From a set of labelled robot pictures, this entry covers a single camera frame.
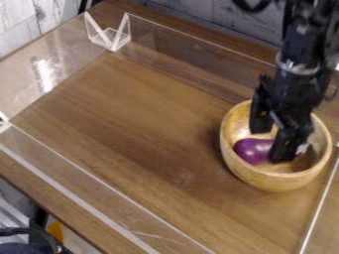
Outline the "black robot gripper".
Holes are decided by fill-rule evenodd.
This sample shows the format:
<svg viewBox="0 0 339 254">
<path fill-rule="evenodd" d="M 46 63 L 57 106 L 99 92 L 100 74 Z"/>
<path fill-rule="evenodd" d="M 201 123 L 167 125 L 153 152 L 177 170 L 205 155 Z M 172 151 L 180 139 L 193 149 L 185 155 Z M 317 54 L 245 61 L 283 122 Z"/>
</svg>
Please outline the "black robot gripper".
<svg viewBox="0 0 339 254">
<path fill-rule="evenodd" d="M 275 76 L 263 74 L 253 92 L 249 127 L 253 134 L 271 131 L 277 125 L 268 151 L 272 163 L 292 161 L 296 150 L 313 131 L 311 112 L 320 104 L 329 83 L 329 70 L 315 65 L 276 65 Z"/>
</svg>

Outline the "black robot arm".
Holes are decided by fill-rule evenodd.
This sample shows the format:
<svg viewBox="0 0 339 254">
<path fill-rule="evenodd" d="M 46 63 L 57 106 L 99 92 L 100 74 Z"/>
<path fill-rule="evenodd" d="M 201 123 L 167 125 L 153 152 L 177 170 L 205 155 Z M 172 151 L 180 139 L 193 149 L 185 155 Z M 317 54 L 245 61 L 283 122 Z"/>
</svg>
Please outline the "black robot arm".
<svg viewBox="0 0 339 254">
<path fill-rule="evenodd" d="M 291 161 L 313 132 L 311 113 L 321 101 L 339 57 L 339 0 L 287 0 L 283 45 L 275 75 L 261 75 L 251 106 L 251 132 L 276 128 L 268 159 Z"/>
</svg>

